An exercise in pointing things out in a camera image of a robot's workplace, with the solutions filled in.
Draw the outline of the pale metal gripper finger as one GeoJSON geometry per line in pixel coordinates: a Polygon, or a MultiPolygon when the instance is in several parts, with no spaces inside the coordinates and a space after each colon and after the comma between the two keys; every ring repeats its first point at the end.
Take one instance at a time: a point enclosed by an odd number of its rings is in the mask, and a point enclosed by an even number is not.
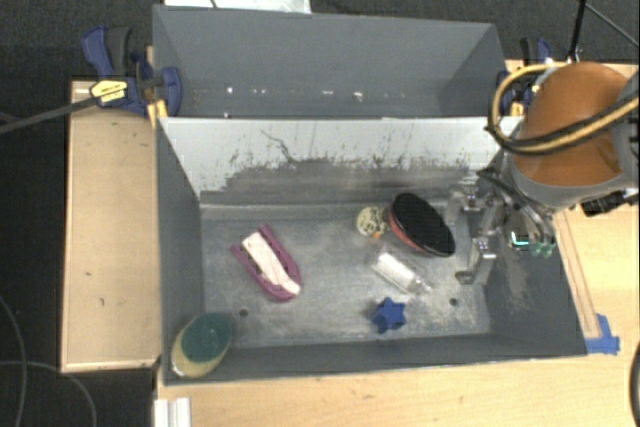
{"type": "Polygon", "coordinates": [[[453,235],[469,215],[481,212],[481,198],[471,190],[454,189],[446,204],[446,225],[453,235]]]}
{"type": "Polygon", "coordinates": [[[496,253],[489,237],[474,237],[467,258],[466,267],[455,273],[461,285],[472,285],[482,277],[496,259],[496,253]]]}

